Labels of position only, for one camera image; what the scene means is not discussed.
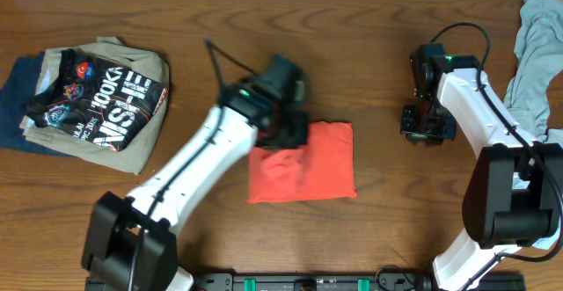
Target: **wooden table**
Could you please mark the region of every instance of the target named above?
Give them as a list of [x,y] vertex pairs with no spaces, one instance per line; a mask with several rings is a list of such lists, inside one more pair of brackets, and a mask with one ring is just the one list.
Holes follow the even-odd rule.
[[[475,158],[461,133],[433,148],[399,134],[401,109],[413,98],[408,56],[450,23],[482,24],[493,40],[486,71],[504,96],[516,69],[521,6],[522,0],[1,0],[0,84],[18,56],[120,36],[169,62],[172,95],[142,176],[0,149],[0,289],[84,287],[80,258],[92,204],[107,190],[125,195],[153,175],[216,98],[203,35],[256,69],[279,53],[306,70],[311,117],[353,123],[358,197],[249,205],[241,160],[187,224],[181,264],[194,273],[424,266],[463,228],[461,201]],[[469,29],[442,40],[451,53],[481,56],[484,49]],[[225,70],[233,80],[244,74]],[[563,125],[561,90],[559,81],[549,91],[554,126]],[[563,256],[544,264],[506,260],[500,268],[524,273],[529,290],[563,288]]]

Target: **gray cloth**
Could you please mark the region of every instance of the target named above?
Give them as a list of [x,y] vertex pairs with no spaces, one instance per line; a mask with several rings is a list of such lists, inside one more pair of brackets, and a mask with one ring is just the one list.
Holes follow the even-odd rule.
[[[563,130],[547,129],[550,111],[545,94],[551,80],[563,69],[563,1],[524,0],[520,16],[522,27],[514,48],[518,71],[508,84],[504,105],[540,142],[558,142],[563,147]],[[524,186],[521,180],[513,185]],[[558,236],[559,229],[534,246],[549,249]]]
[[[73,47],[88,55],[95,55],[104,59],[117,62],[131,68],[133,71],[161,83],[168,88],[168,65],[157,54],[124,47],[116,38],[98,38],[98,42],[88,45]],[[53,83],[59,74],[61,51],[67,48],[52,48],[45,52],[41,66],[40,79],[37,84],[36,94],[44,91]],[[65,154],[77,156],[83,160],[101,164],[119,171],[139,174],[149,160],[149,155],[157,142],[160,126],[165,117],[167,100],[163,102],[147,125],[137,134],[131,143],[122,151],[114,152],[108,147],[100,147],[91,142],[77,139],[71,135],[54,128],[38,128],[32,125],[29,118],[21,122],[25,132],[24,136],[29,142],[35,142],[47,148]]]

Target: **folded red cloth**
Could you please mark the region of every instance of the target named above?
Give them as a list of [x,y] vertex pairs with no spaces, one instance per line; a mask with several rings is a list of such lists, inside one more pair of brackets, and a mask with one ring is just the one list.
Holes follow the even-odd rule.
[[311,123],[300,149],[250,153],[249,203],[355,198],[349,123]]

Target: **black t-shirt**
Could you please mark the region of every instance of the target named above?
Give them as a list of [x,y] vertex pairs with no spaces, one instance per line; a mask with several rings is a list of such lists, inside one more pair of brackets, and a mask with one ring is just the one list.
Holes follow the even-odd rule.
[[123,150],[149,122],[166,97],[166,88],[115,62],[62,51],[58,78],[26,104],[37,127]]

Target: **khaki fabric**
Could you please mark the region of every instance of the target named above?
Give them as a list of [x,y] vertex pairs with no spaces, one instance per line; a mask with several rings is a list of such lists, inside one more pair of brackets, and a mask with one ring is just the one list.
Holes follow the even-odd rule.
[[[161,83],[168,89],[170,75],[168,65],[156,53],[124,47],[116,38],[97,38],[97,41],[93,44],[73,48],[76,51],[127,66],[133,71]],[[35,94],[40,93],[40,88],[45,86],[42,83],[46,76],[48,76],[48,81],[46,81],[48,84],[53,83],[58,77],[61,51],[64,49],[67,49],[67,47],[46,50]],[[160,127],[165,117],[167,102],[168,97],[149,120],[149,123],[120,152],[114,152],[108,147],[100,147],[91,142],[77,139],[54,127],[38,128],[35,125],[28,125],[29,119],[27,117],[21,122],[20,127],[25,130],[24,136],[29,142],[35,142],[47,148],[119,171],[139,174],[149,160],[150,153],[157,142]]]

